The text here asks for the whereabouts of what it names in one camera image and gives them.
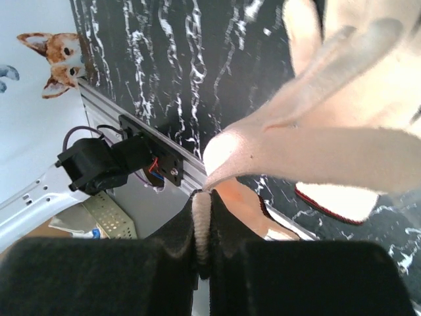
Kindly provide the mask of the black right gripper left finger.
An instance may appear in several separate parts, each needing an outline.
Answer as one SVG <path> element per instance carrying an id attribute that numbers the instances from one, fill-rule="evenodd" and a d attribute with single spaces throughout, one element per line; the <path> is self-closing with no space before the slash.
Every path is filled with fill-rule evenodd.
<path id="1" fill-rule="evenodd" d="M 25 238 L 1 263 L 2 315 L 191 315 L 191 203 L 145 239 Z"/>

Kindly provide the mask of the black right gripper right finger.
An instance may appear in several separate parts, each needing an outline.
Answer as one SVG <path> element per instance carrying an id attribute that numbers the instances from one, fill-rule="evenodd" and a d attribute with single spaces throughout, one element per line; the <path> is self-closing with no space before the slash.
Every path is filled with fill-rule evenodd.
<path id="1" fill-rule="evenodd" d="M 370 242 L 266 241 L 216 192 L 211 213 L 212 315 L 414 315 L 385 250 Z"/>

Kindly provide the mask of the cream glove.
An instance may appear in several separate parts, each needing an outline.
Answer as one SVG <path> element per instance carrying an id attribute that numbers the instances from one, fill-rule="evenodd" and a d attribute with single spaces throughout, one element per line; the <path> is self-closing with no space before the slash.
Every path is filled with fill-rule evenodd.
<path id="1" fill-rule="evenodd" d="M 263 198 L 236 178 L 218 184 L 216 191 L 227 209 L 261 238 L 300 239 L 296 232 L 276 222 L 267 211 Z M 295 185 L 295 193 L 322 213 L 355 225 L 368 219 L 380 196 L 362 188 L 302 182 Z"/>
<path id="2" fill-rule="evenodd" d="M 400 195 L 420 189 L 420 2 L 285 1 L 294 77 L 206 146 L 203 192 L 265 174 Z"/>

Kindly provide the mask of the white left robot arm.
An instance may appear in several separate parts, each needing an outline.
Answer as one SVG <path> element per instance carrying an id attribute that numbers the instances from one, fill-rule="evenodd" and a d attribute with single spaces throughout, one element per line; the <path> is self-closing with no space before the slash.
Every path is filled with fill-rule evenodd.
<path id="1" fill-rule="evenodd" d="M 152 160 L 140 136 L 114 145 L 98 138 L 76 141 L 41 176 L 1 204 L 1 250 L 61 211 L 125 185 L 130 174 Z"/>

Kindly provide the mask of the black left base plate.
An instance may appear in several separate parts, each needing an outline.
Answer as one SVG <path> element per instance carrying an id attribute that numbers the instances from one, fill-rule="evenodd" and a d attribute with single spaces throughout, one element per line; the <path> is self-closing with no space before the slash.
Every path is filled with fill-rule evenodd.
<path id="1" fill-rule="evenodd" d="M 142 136 L 147 144 L 151 159 L 157 158 L 156 169 L 158 173 L 175 186 L 180 187 L 184 175 L 182 155 L 160 139 L 157 134 L 152 133 L 127 115 L 120 115 L 118 121 L 123 130 L 124 139 Z"/>

